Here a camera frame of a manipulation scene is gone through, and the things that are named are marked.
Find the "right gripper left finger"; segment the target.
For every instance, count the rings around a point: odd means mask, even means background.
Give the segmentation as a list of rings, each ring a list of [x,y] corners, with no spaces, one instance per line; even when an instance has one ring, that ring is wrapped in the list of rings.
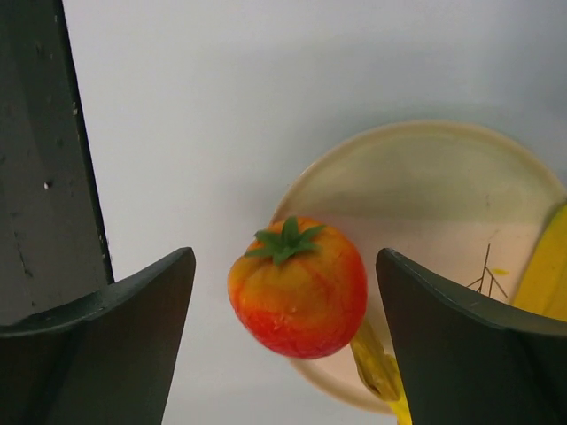
[[[160,424],[196,270],[180,248],[1,328],[3,424]]]

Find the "yellow fake banana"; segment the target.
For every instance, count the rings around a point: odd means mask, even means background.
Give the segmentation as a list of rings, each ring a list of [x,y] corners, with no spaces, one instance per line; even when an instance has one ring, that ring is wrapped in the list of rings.
[[[566,210],[559,207],[527,263],[513,301],[508,304],[566,324]],[[401,424],[412,421],[400,369],[387,354],[369,324],[363,324],[351,344],[358,375],[364,386],[385,401]]]

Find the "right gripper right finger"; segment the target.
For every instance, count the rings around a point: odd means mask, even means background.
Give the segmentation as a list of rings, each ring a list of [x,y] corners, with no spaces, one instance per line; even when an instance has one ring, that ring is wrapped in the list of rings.
[[[376,273],[415,424],[566,422],[566,324],[469,290],[393,249]]]

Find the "orange red fake tomato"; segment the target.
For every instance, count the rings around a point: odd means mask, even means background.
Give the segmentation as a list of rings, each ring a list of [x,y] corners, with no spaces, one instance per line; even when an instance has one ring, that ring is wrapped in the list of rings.
[[[236,317],[261,345],[288,358],[319,359],[355,336],[368,278],[343,232],[290,216],[255,233],[228,272],[227,291]]]

